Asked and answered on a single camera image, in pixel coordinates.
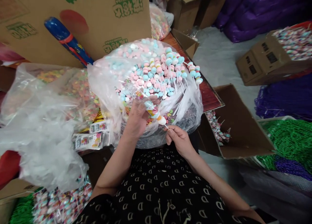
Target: plastic bag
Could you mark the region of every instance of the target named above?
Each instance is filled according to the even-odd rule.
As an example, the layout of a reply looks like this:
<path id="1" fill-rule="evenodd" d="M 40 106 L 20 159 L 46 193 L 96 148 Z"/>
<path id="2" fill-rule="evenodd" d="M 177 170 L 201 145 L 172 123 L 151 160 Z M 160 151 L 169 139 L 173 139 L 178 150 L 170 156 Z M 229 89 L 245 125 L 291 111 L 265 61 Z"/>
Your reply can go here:
<path id="1" fill-rule="evenodd" d="M 85 178 L 88 166 L 74 152 L 71 137 L 74 129 L 78 131 L 91 121 L 85 117 L 86 109 L 98 111 L 93 110 L 98 105 L 88 89 L 86 75 L 81 75 L 85 72 L 33 63 L 17 68 L 1 106 L 4 128 L 0 129 L 0 155 L 6 150 L 21 155 L 20 178 L 49 191 L 58 187 L 65 192 L 81 186 L 77 178 Z M 74 90 L 83 95 L 69 95 Z"/>
<path id="2" fill-rule="evenodd" d="M 157 40 L 136 40 L 120 46 L 93 65 L 88 65 L 90 88 L 99 97 L 103 116 L 108 116 L 111 142 L 115 147 L 127 123 L 132 99 L 138 92 L 142 93 L 140 87 L 130 80 L 131 73 L 136 69 L 134 66 L 141 67 L 145 60 L 160 57 L 168 47 L 168 44 Z M 203 112 L 200 91 L 190 75 L 181 83 L 172 82 L 171 86 L 175 88 L 174 95 L 162 100 L 157 110 L 167 118 L 168 125 L 177 125 L 191 133 L 199 126 Z M 137 148 L 149 149 L 165 144 L 166 132 L 163 128 L 150 118 Z"/>
<path id="3" fill-rule="evenodd" d="M 163 11 L 155 4 L 149 3 L 150 24 L 152 27 L 152 38 L 162 40 L 170 32 L 170 26 Z"/>

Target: person's left hand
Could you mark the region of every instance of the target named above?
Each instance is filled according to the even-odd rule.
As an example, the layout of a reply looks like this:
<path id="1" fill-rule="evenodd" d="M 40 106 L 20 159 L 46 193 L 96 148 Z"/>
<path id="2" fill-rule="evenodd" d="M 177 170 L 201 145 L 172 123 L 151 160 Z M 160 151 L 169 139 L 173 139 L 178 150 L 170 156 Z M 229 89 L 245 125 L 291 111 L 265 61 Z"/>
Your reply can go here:
<path id="1" fill-rule="evenodd" d="M 144 133 L 146 122 L 149 118 L 149 114 L 146 112 L 146 106 L 144 104 L 147 100 L 151 100 L 153 104 L 160 103 L 157 96 L 150 96 L 148 99 L 143 100 L 134 99 L 123 135 L 138 139 Z"/>

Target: box of lollipops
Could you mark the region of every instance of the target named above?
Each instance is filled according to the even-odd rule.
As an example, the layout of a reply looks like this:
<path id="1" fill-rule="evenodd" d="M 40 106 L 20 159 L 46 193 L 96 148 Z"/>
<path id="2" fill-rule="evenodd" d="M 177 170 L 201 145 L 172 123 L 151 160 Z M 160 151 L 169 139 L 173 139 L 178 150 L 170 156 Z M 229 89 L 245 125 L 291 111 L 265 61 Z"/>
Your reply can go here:
<path id="1" fill-rule="evenodd" d="M 274 146 L 232 84 L 214 87 L 224 107 L 207 112 L 198 127 L 199 149 L 224 159 L 274 154 Z"/>

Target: open cardboard box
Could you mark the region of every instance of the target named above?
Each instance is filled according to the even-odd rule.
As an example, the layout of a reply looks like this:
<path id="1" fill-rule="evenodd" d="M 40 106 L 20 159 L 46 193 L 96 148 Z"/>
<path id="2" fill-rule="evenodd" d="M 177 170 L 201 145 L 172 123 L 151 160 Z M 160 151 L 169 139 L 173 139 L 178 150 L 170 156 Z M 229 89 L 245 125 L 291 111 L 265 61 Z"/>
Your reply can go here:
<path id="1" fill-rule="evenodd" d="M 171 33 L 177 40 L 177 42 L 180 44 L 181 48 L 183 48 L 187 56 L 193 59 L 193 56 L 199 46 L 199 43 L 176 29 L 172 29 Z"/>
<path id="2" fill-rule="evenodd" d="M 274 154 L 272 142 L 253 118 L 232 84 L 214 87 L 225 106 L 215 110 L 219 122 L 224 123 L 221 131 L 231 128 L 231 139 L 225 146 L 219 146 L 205 114 L 197 128 L 200 135 L 199 149 L 224 159 L 239 159 L 258 155 Z"/>

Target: person's right hand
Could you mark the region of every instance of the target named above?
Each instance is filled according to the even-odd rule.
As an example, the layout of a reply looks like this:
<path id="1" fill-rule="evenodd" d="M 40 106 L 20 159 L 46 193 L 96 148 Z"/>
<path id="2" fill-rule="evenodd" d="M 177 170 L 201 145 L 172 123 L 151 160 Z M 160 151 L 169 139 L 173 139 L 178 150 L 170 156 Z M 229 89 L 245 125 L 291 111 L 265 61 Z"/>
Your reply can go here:
<path id="1" fill-rule="evenodd" d="M 169 129 L 164 129 L 164 131 L 167 131 L 166 141 L 168 145 L 170 145 L 173 141 L 175 143 L 176 150 L 184 159 L 197 154 L 186 131 L 175 125 L 169 125 L 168 128 Z"/>

